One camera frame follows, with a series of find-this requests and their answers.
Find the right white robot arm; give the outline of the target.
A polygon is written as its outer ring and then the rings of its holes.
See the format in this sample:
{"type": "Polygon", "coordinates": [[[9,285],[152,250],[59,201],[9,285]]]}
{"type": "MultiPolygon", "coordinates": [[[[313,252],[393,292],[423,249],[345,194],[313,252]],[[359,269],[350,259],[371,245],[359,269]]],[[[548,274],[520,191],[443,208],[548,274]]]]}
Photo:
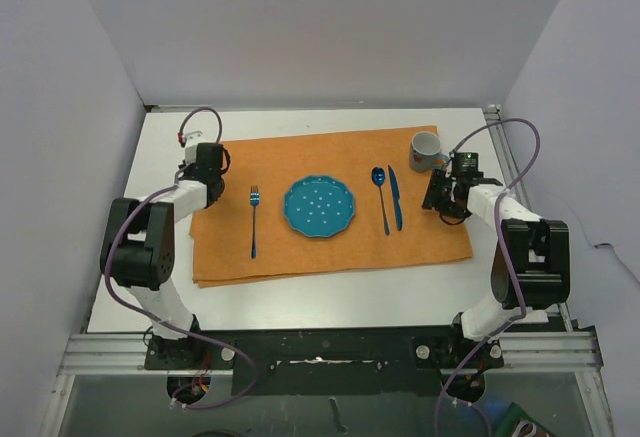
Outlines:
{"type": "Polygon", "coordinates": [[[450,226],[478,217],[497,235],[490,291],[460,314],[462,331],[445,341],[452,363],[469,365],[481,353],[480,340],[568,299],[567,224],[524,207],[510,189],[479,170],[477,153],[456,152],[450,165],[433,170],[422,208],[450,226]]]}

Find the orange cloth placemat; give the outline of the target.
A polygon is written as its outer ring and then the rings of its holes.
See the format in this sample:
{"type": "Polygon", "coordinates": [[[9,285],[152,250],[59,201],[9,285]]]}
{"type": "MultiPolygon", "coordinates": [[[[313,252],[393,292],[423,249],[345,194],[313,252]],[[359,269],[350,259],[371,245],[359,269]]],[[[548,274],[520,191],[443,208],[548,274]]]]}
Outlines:
{"type": "Polygon", "coordinates": [[[430,176],[409,166],[418,128],[339,132],[307,136],[227,141],[231,166],[222,197],[194,214],[193,280],[201,287],[251,282],[285,275],[442,264],[470,259],[464,225],[449,226],[421,205],[430,176]],[[396,229],[388,166],[398,180],[403,229],[396,229]],[[371,170],[382,167],[390,235],[383,229],[381,204],[371,170]],[[283,215],[284,194],[309,175],[343,182],[355,197],[355,217],[331,238],[307,238],[283,215]],[[257,185],[257,257],[251,258],[250,188],[257,185]]]}

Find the blue plastic fork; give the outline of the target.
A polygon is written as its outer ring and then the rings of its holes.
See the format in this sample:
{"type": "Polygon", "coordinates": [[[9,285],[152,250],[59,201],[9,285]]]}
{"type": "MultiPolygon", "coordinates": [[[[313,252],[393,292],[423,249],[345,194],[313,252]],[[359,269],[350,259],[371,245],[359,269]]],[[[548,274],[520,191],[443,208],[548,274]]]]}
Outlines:
{"type": "Polygon", "coordinates": [[[251,242],[251,258],[257,257],[257,235],[256,235],[256,223],[257,223],[257,208],[260,204],[260,192],[257,185],[252,185],[250,188],[250,205],[252,207],[252,242],[251,242]]]}

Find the blue polka dot plate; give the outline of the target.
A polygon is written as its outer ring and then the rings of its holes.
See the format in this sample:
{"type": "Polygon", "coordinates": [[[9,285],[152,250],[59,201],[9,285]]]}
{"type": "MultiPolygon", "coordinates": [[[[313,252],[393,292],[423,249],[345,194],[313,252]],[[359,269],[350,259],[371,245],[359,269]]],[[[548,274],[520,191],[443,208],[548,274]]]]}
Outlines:
{"type": "Polygon", "coordinates": [[[331,238],[354,219],[355,197],[334,177],[309,175],[284,194],[283,215],[292,230],[307,238],[331,238]]]}

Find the blue white mug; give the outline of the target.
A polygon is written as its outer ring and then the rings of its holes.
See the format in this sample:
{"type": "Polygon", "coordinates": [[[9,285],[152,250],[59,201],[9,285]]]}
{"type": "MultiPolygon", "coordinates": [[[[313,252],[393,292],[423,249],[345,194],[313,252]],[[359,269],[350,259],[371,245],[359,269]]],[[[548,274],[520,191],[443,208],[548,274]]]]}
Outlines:
{"type": "Polygon", "coordinates": [[[411,139],[409,166],[418,173],[440,168],[449,157],[441,152],[441,141],[437,134],[429,131],[417,132],[411,139]]]}

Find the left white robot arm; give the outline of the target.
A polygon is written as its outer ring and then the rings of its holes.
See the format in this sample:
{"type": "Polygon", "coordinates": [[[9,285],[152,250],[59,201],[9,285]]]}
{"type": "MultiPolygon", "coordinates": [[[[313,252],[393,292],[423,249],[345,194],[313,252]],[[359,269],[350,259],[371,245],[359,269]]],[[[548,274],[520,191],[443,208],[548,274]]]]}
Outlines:
{"type": "Polygon", "coordinates": [[[183,368],[200,362],[204,344],[172,281],[175,224],[221,197],[230,162],[219,142],[190,145],[171,186],[141,199],[117,198],[109,210],[100,254],[107,292],[149,319],[154,335],[170,341],[168,356],[183,368]]]}

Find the blue plastic spoon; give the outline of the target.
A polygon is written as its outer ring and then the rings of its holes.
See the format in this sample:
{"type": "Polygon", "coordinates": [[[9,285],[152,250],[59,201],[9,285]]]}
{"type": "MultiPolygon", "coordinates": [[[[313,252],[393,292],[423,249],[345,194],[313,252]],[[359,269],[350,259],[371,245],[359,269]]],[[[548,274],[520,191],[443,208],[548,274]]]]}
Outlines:
{"type": "Polygon", "coordinates": [[[382,221],[383,221],[383,229],[386,236],[390,235],[389,222],[387,218],[385,203],[384,203],[384,195],[383,195],[383,185],[386,180],[386,174],[382,167],[374,167],[371,170],[371,180],[373,184],[377,187],[379,192],[380,204],[381,204],[381,212],[382,212],[382,221]]]}

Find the blue plastic knife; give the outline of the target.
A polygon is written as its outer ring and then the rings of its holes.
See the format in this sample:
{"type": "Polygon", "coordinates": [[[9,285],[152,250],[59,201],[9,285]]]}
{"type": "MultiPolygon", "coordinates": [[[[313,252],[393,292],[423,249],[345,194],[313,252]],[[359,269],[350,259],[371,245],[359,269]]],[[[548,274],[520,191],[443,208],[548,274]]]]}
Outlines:
{"type": "Polygon", "coordinates": [[[391,166],[388,166],[389,179],[392,191],[393,198],[393,206],[394,206],[394,214],[396,221],[396,229],[401,231],[403,229],[403,214],[400,205],[400,190],[398,185],[398,180],[396,177],[396,173],[391,166]]]}

